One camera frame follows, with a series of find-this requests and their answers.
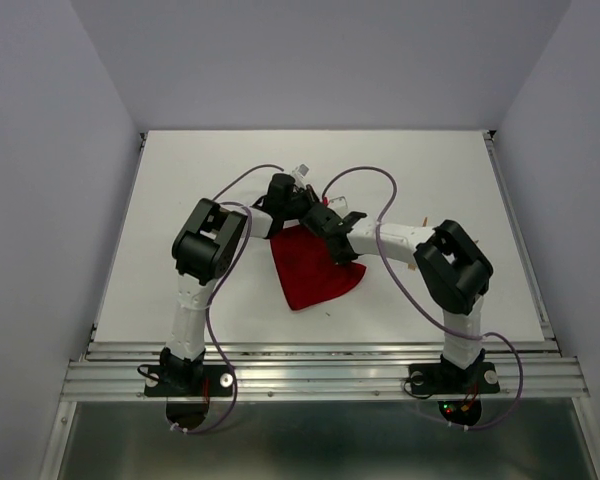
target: folded cloth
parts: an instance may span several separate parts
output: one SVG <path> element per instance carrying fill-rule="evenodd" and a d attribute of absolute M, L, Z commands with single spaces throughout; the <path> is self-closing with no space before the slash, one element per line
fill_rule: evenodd
<path fill-rule="evenodd" d="M 306 227 L 285 228 L 271 239 L 280 285 L 291 310 L 332 300 L 355 287 L 367 269 L 359 263 L 336 265 L 324 239 Z"/>

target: white table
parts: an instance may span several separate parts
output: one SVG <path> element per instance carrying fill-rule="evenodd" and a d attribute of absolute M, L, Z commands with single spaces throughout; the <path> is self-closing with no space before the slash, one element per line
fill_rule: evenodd
<path fill-rule="evenodd" d="M 201 197 L 211 197 L 246 169 L 305 163 L 317 191 L 345 168 L 376 165 L 391 172 L 399 193 L 386 221 L 429 225 L 458 221 L 479 240 L 494 266 L 483 309 L 483 331 L 513 341 L 542 341 L 505 206 L 480 132 L 426 131 L 154 131 L 142 155 L 120 243 L 98 319 L 95 341 L 164 342 L 171 328 L 176 271 L 171 244 Z M 255 172 L 223 199 L 252 203 L 273 170 Z M 357 172 L 331 195 L 374 216 L 390 185 L 381 175 Z M 221 342 L 385 343 L 441 342 L 402 297 L 382 263 L 362 257 L 367 273 L 347 295 L 302 312 L 289 310 L 269 244 L 250 242 L 211 316 Z M 419 272 L 396 265 L 400 278 L 434 316 Z"/>

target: wall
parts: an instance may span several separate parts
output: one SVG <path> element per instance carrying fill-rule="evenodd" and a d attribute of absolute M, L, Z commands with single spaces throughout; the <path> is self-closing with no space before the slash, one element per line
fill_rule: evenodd
<path fill-rule="evenodd" d="M 0 1 L 0 479 L 37 478 L 138 134 L 65 0 Z"/>
<path fill-rule="evenodd" d="M 600 0 L 576 0 L 497 134 L 558 339 L 600 421 Z"/>
<path fill-rule="evenodd" d="M 150 128 L 494 128 L 568 0 L 72 0 Z"/>

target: red cloth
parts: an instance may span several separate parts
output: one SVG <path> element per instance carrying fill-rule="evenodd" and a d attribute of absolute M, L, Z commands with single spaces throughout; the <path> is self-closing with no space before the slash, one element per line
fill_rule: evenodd
<path fill-rule="evenodd" d="M 367 269 L 359 263 L 335 265 L 322 238 L 306 227 L 285 228 L 271 239 L 271 253 L 291 310 L 332 300 L 355 287 Z"/>

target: black mounting plate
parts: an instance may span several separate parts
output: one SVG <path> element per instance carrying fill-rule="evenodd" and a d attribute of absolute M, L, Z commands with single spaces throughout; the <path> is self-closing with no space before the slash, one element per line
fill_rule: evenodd
<path fill-rule="evenodd" d="M 481 362 L 476 366 L 476 383 L 480 394 L 499 393 L 500 384 L 497 381 L 496 367 L 491 362 Z M 471 387 L 460 388 L 456 383 L 445 381 L 443 375 L 444 367 L 439 363 L 414 363 L 409 365 L 409 386 L 411 393 L 418 396 L 426 395 L 454 395 L 467 393 Z M 489 383 L 485 379 L 485 373 L 495 379 L 495 383 Z"/>
<path fill-rule="evenodd" d="M 161 378 L 162 368 L 160 365 L 148 365 L 147 373 Z M 233 384 L 223 387 L 220 384 L 220 377 L 224 374 L 231 375 L 229 367 L 226 365 L 204 365 L 203 378 L 209 379 L 210 397 L 230 397 L 233 395 Z M 197 382 L 190 388 L 178 388 L 167 382 L 158 382 L 157 385 L 150 387 L 145 382 L 145 397 L 202 397 L 203 382 Z"/>

